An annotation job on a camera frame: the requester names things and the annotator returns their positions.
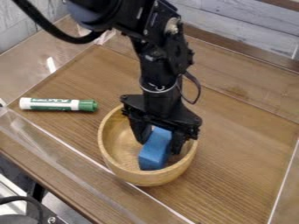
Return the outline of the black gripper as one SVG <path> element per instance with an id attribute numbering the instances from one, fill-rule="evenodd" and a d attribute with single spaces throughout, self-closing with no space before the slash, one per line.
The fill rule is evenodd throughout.
<path id="1" fill-rule="evenodd" d="M 123 94 L 121 101 L 137 141 L 146 143 L 155 125 L 173 132 L 171 151 L 179 155 L 186 141 L 198 139 L 202 126 L 202 118 L 183 104 L 182 85 L 163 92 Z"/>

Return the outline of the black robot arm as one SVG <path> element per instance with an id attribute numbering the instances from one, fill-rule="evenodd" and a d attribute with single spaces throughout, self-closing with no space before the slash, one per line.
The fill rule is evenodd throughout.
<path id="1" fill-rule="evenodd" d="M 182 16 L 167 0 L 67 0 L 70 14 L 86 29 L 117 29 L 129 36 L 141 61 L 142 94 L 125 94 L 123 114 L 139 143 L 154 126 L 171 131 L 171 153 L 179 154 L 185 143 L 199 136 L 202 118 L 185 104 L 183 79 L 194 50 L 185 37 Z"/>

